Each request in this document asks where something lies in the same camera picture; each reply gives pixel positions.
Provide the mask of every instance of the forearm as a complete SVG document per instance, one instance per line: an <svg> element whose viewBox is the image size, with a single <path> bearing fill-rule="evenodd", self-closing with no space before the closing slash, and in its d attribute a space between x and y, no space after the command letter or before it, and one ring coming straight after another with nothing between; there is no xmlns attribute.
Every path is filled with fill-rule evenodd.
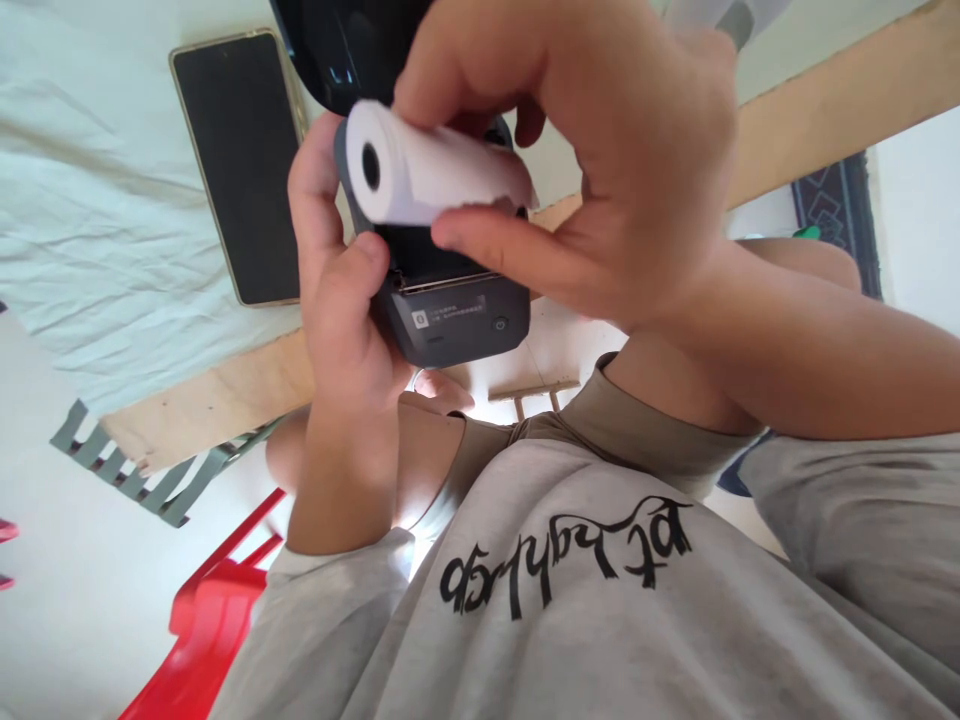
<svg viewBox="0 0 960 720"><path fill-rule="evenodd" d="M373 545L393 524L397 496L397 409L325 414L314 403L290 516L287 547L333 555Z"/></svg>
<svg viewBox="0 0 960 720"><path fill-rule="evenodd" d="M734 243L659 329L785 435L852 440L960 431L960 340Z"/></svg>

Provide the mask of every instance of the wooden plank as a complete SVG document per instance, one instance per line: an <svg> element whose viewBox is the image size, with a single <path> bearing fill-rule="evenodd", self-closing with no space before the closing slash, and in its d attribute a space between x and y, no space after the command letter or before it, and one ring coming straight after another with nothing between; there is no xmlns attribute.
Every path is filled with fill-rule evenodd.
<svg viewBox="0 0 960 720"><path fill-rule="evenodd" d="M730 207L960 105L960 0L935 0L744 105ZM535 216L555 228L566 198ZM169 467L309 402L302 332L102 420L144 473Z"/></svg>
<svg viewBox="0 0 960 720"><path fill-rule="evenodd" d="M960 105L960 1L935 0L740 111L734 208Z"/></svg>
<svg viewBox="0 0 960 720"><path fill-rule="evenodd" d="M298 330L100 422L141 473L150 474L302 407L312 395Z"/></svg>

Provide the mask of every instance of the smartphone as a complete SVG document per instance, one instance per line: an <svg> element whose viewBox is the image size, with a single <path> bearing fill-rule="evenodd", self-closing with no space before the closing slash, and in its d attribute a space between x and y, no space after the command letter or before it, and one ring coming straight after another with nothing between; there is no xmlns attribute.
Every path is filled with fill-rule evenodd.
<svg viewBox="0 0 960 720"><path fill-rule="evenodd" d="M287 174L304 122L287 62L266 29L170 53L237 299L251 307L300 298Z"/></svg>

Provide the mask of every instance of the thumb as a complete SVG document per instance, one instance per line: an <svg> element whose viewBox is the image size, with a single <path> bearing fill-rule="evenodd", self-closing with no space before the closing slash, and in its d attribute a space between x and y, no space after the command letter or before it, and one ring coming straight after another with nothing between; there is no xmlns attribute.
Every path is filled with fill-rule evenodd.
<svg viewBox="0 0 960 720"><path fill-rule="evenodd" d="M461 208L433 224L434 244L543 295L577 275L579 256L552 234L491 208Z"/></svg>
<svg viewBox="0 0 960 720"><path fill-rule="evenodd" d="M370 298L383 284L390 264L390 250L379 235L366 232L357 236L324 268L320 278L320 312L341 327L354 327L366 320Z"/></svg>

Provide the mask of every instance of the white paper roll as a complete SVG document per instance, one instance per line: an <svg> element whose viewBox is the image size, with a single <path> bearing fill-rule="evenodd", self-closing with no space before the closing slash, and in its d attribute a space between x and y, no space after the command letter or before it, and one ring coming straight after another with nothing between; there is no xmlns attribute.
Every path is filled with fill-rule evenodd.
<svg viewBox="0 0 960 720"><path fill-rule="evenodd" d="M429 226L463 205L539 206L516 154L449 128L412 127L378 102L353 106L346 140L353 194L374 223Z"/></svg>

